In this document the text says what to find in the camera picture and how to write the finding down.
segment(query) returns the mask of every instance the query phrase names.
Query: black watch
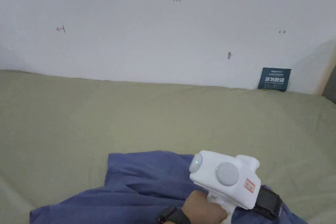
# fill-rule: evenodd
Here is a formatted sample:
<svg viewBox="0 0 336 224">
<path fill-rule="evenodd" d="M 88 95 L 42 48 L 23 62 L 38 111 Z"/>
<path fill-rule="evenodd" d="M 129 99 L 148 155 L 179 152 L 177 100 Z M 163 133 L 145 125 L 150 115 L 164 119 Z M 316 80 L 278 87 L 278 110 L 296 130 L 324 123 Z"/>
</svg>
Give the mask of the black watch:
<svg viewBox="0 0 336 224">
<path fill-rule="evenodd" d="M 164 224 L 167 221 L 171 221 L 175 224 L 191 224 L 189 218 L 177 207 L 169 207 L 160 212 L 157 218 L 157 224 Z"/>
</svg>

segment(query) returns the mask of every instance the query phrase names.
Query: bed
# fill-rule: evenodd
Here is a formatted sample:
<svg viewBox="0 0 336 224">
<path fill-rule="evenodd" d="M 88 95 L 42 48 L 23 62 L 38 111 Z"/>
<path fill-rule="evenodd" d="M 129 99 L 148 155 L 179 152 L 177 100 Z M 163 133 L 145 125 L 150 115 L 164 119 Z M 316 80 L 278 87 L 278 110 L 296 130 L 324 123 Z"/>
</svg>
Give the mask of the bed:
<svg viewBox="0 0 336 224">
<path fill-rule="evenodd" d="M 0 219 L 103 185 L 108 153 L 210 150 L 256 157 L 294 213 L 332 223 L 335 126 L 322 96 L 0 71 Z"/>
</svg>

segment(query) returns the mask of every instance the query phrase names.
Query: white handheld device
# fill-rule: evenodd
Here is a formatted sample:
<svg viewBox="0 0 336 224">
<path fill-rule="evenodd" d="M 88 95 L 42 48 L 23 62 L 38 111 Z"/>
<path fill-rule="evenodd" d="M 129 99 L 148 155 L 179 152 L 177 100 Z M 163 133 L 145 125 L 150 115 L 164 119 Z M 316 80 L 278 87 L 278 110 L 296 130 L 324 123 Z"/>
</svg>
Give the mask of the white handheld device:
<svg viewBox="0 0 336 224">
<path fill-rule="evenodd" d="M 227 156 L 201 151 L 189 167 L 190 179 L 209 191 L 207 200 L 227 211 L 221 224 L 231 224 L 236 207 L 252 209 L 258 197 L 261 181 L 255 174 L 260 163 L 250 156 Z"/>
</svg>

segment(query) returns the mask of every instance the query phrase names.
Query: purple fabric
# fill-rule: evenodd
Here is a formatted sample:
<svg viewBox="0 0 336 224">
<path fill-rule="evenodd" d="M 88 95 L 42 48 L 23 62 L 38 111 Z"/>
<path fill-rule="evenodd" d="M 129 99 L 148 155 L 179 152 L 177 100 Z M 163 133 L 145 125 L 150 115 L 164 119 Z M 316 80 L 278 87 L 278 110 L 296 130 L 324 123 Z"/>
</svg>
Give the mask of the purple fabric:
<svg viewBox="0 0 336 224">
<path fill-rule="evenodd" d="M 194 190 L 189 178 L 192 155 L 171 152 L 113 153 L 103 187 L 30 212 L 31 224 L 155 223 L 168 206 L 181 207 Z M 271 222 L 255 212 L 236 209 L 233 224 L 305 224 L 284 206 Z"/>
</svg>

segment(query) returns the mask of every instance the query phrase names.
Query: white wall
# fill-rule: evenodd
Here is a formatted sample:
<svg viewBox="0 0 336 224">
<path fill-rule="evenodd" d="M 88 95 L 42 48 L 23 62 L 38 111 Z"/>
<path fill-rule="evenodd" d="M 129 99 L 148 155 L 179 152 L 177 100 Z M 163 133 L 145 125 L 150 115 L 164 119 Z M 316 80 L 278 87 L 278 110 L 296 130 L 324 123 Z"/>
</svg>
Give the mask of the white wall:
<svg viewBox="0 0 336 224">
<path fill-rule="evenodd" d="M 0 11 L 0 69 L 79 78 L 253 89 L 263 67 L 292 68 L 289 90 L 316 93 L 336 41 L 335 0 L 0 0 Z"/>
</svg>

